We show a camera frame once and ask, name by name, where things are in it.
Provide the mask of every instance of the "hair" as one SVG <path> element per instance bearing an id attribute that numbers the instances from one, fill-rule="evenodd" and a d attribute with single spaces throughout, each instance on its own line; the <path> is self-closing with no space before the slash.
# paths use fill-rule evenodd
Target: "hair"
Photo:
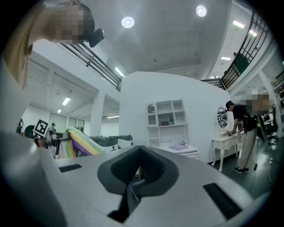
<path id="1" fill-rule="evenodd" d="M 229 106 L 233 106 L 233 105 L 235 105 L 235 103 L 233 103 L 231 100 L 228 101 L 228 102 L 226 103 L 226 108 L 227 108 L 227 110 L 229 110 Z"/>
<path id="2" fill-rule="evenodd" d="M 72 0 L 68 2 L 63 2 L 58 5 L 64 5 L 64 4 L 72 4 L 72 5 L 78 5 L 82 10 L 84 10 L 84 23 L 83 23 L 83 29 L 84 33 L 83 35 L 79 36 L 79 40 L 89 40 L 89 37 L 94 33 L 95 31 L 95 21 L 92 16 L 92 12 L 89 7 L 87 7 L 85 4 L 80 3 L 80 1 Z"/>

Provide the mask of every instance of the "round ceiling light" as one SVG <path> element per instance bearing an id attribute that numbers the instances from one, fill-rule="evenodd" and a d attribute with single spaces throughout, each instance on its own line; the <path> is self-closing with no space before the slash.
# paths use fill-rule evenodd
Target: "round ceiling light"
<path id="1" fill-rule="evenodd" d="M 197 15 L 204 17 L 207 13 L 207 10 L 203 5 L 199 5 L 196 8 L 196 13 L 197 13 Z"/>
<path id="2" fill-rule="evenodd" d="M 134 25 L 134 19 L 130 16 L 124 17 L 121 24 L 123 27 L 130 28 Z"/>

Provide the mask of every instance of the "person's neck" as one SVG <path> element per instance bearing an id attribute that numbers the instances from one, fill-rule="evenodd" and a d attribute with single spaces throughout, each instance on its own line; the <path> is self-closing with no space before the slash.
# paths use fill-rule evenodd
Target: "person's neck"
<path id="1" fill-rule="evenodd" d="M 35 19 L 32 30 L 28 40 L 30 47 L 34 42 L 44 39 L 46 37 L 47 25 L 51 16 L 51 9 L 45 8 Z"/>

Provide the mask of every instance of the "beige pants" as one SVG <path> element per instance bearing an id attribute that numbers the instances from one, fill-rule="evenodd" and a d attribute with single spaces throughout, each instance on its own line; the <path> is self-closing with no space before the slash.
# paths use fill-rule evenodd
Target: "beige pants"
<path id="1" fill-rule="evenodd" d="M 256 128 L 244 134 L 244 143 L 241 151 L 239 168 L 248 168 L 253 158 L 254 145 L 256 143 Z"/>

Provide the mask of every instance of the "purple folded cloth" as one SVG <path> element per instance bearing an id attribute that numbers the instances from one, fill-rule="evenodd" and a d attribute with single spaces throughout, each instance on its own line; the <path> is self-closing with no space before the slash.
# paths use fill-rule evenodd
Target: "purple folded cloth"
<path id="1" fill-rule="evenodd" d="M 188 146 L 184 146 L 182 144 L 175 144 L 175 145 L 171 145 L 170 148 L 175 149 L 177 151 L 181 151 L 181 150 L 187 149 Z"/>

